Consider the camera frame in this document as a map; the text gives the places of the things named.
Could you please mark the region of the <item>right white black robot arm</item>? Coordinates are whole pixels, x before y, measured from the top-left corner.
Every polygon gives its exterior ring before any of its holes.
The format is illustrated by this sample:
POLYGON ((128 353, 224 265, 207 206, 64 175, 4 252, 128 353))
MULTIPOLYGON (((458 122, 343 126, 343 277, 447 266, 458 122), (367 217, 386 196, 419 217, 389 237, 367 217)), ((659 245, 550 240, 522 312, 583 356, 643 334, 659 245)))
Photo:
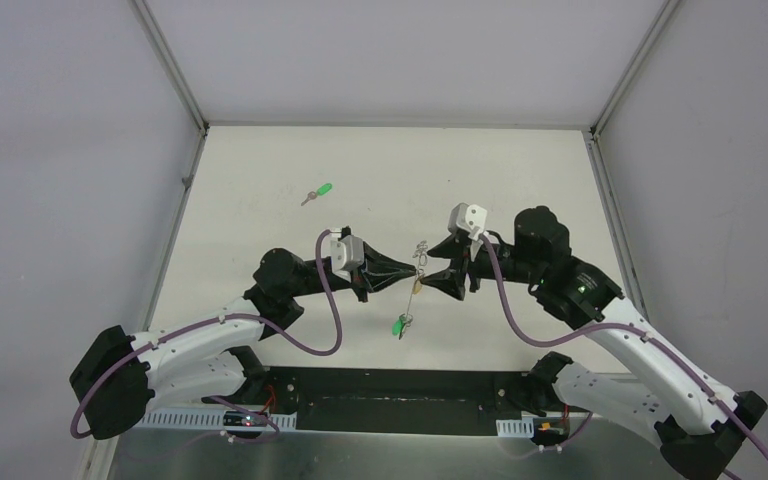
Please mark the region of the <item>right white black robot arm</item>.
POLYGON ((456 205, 448 236, 430 250, 446 259, 445 270, 422 282, 455 299, 483 280, 498 289, 523 284, 569 338, 587 338, 605 349, 637 380, 629 386, 559 352, 558 340, 527 337, 545 350, 524 376, 524 410, 544 415, 558 404, 610 420, 655 446, 686 479, 717 479, 766 412, 763 398, 715 380, 680 353, 597 266, 576 257, 570 233, 547 207, 519 212, 514 238, 504 241, 486 226, 487 211, 456 205))

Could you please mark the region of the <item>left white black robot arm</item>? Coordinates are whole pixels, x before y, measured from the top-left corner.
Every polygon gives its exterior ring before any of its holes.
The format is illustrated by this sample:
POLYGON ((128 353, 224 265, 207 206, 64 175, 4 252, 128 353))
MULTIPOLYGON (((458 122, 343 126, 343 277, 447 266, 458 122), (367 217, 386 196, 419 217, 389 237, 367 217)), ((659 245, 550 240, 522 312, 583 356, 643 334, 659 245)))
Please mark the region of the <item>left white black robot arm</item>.
POLYGON ((348 235, 330 243, 329 255, 304 260, 274 248, 241 296, 193 323, 127 333, 120 325, 100 332, 69 376, 78 400, 70 424, 76 439, 116 437, 159 408, 210 396, 257 402, 265 390, 258 364, 246 348, 280 336, 313 356, 336 353, 343 341, 334 294, 349 290, 360 302, 415 276, 414 266, 379 253, 348 235), (326 297, 334 320, 333 346, 317 349, 289 334, 304 313, 302 296, 326 297))

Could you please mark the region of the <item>large wire keyring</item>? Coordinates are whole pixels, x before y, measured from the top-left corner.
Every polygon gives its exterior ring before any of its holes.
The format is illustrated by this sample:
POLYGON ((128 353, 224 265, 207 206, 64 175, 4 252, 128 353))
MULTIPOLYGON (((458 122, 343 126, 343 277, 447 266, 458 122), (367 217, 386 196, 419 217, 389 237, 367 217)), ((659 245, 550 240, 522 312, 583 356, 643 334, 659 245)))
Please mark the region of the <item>large wire keyring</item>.
MULTIPOLYGON (((423 276, 425 275, 425 267, 427 266, 428 260, 429 260, 429 257, 428 257, 428 254, 427 254, 428 250, 429 250, 429 245, 428 245, 428 242, 426 240, 421 240, 416 245, 416 248, 415 248, 415 251, 414 251, 414 254, 413 254, 413 259, 416 262, 414 280, 417 277, 419 277, 419 276, 421 276, 423 278, 423 276)), ((410 296, 408 298, 408 302, 407 302, 407 306, 406 306, 406 309, 405 309, 405 313, 411 314, 411 308, 412 308, 413 300, 415 299, 415 297, 417 295, 412 295, 411 294, 411 290, 410 290, 410 296)))

